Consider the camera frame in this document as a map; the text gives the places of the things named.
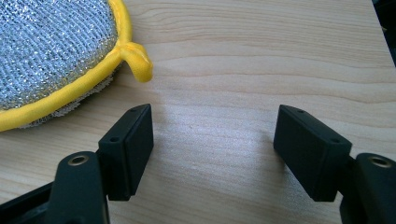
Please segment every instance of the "black plastic part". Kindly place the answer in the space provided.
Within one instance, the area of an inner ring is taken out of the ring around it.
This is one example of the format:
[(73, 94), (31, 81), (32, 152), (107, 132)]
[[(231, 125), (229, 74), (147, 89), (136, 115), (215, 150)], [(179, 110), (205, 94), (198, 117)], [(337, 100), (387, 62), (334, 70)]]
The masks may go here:
[(336, 174), (347, 164), (351, 147), (343, 136), (307, 112), (279, 107), (274, 149), (314, 201), (334, 201)]
[(47, 212), (52, 183), (30, 191), (0, 205), (0, 220), (3, 224), (43, 223)]
[(367, 223), (396, 223), (396, 162), (361, 153), (356, 158), (354, 174)]
[(112, 201), (128, 201), (137, 186), (154, 146), (151, 106), (128, 110), (99, 141), (106, 193)]
[(93, 152), (72, 154), (58, 165), (46, 224), (109, 223), (99, 160)]

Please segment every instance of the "wood grain surface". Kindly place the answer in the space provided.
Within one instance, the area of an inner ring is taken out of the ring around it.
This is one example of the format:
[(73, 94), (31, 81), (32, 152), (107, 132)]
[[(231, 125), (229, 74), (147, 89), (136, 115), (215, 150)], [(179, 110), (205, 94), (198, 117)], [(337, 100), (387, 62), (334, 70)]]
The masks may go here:
[(341, 223), (340, 195), (314, 203), (273, 150), (279, 105), (304, 109), (396, 160), (396, 72), (370, 0), (126, 0), (154, 62), (65, 117), (0, 133), (0, 203), (95, 151), (128, 108), (151, 104), (155, 147), (112, 223)]

